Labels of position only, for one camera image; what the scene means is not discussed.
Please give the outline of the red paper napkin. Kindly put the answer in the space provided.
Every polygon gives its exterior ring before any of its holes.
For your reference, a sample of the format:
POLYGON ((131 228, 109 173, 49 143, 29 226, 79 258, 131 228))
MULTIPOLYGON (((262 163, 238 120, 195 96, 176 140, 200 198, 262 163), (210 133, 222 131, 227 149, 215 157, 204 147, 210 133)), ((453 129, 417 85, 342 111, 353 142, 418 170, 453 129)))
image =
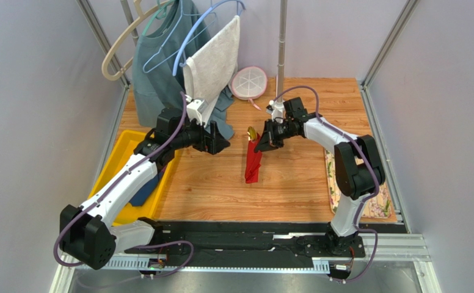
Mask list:
POLYGON ((255 152, 254 149, 258 145, 261 136, 257 136, 255 140, 248 141, 247 154, 246 154, 246 168, 244 172, 244 178, 246 184, 252 184, 258 182, 259 169, 261 167, 262 152, 255 152))

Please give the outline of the gold spoon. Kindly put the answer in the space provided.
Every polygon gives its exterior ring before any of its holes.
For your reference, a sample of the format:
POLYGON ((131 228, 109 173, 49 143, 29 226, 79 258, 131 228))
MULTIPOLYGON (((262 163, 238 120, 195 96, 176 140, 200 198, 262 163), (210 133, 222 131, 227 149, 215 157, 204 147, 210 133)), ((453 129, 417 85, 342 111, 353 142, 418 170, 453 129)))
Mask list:
POLYGON ((253 126, 247 128, 247 134, 250 142, 255 142, 258 139, 258 134, 253 126))

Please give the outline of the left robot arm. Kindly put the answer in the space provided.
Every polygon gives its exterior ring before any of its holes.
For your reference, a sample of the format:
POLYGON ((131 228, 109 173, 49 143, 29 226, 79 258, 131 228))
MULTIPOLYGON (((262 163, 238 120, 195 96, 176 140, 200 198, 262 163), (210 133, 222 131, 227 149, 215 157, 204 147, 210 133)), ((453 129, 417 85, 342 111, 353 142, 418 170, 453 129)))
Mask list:
POLYGON ((175 157, 176 150, 194 149, 217 154, 228 148, 217 123, 208 126, 187 118, 185 110, 166 108, 157 117, 157 124, 134 149, 124 167, 95 195, 82 205, 66 206, 60 213, 60 233, 53 253, 65 252, 74 257, 76 266, 85 264, 98 270, 116 254, 152 242, 157 223, 139 217, 124 225, 114 220, 129 201, 175 157))

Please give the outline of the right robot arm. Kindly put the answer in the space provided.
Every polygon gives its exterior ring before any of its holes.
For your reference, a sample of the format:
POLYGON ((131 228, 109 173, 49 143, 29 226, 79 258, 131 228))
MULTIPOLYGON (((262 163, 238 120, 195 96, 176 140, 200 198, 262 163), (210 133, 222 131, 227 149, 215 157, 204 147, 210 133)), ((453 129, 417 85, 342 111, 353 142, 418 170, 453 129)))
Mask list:
POLYGON ((366 202, 379 193, 385 171, 375 139, 371 135, 350 134, 329 123, 319 113, 309 113, 300 98, 285 101, 284 117, 265 121, 254 151, 272 151, 284 141, 301 136, 321 145, 334 156, 335 182, 340 193, 337 211, 324 236, 331 255, 341 255, 358 238, 359 220, 366 202))

